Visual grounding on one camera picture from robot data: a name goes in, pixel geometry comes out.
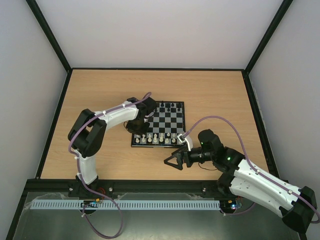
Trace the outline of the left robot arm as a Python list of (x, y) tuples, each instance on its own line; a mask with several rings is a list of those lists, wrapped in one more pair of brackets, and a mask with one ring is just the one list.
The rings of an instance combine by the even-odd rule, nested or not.
[(98, 174), (96, 171), (96, 154), (102, 146), (107, 130), (126, 123), (126, 130), (135, 135), (146, 135), (150, 124), (147, 117), (156, 109), (157, 103), (148, 92), (141, 100), (135, 97), (103, 111), (84, 109), (67, 138), (68, 151), (75, 155), (77, 163), (76, 183), (69, 185), (69, 196), (94, 198), (104, 194), (98, 192)]

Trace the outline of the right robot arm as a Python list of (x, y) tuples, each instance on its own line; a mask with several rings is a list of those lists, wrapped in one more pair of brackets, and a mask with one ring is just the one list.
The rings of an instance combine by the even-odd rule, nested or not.
[(174, 151), (164, 163), (175, 169), (191, 167), (194, 163), (212, 162), (222, 174), (217, 180), (218, 191), (246, 198), (277, 216), (297, 233), (307, 232), (312, 223), (317, 201), (315, 192), (308, 186), (302, 188), (264, 171), (239, 151), (224, 146), (210, 129), (198, 134), (199, 147), (193, 147), (190, 137), (177, 137), (184, 145)]

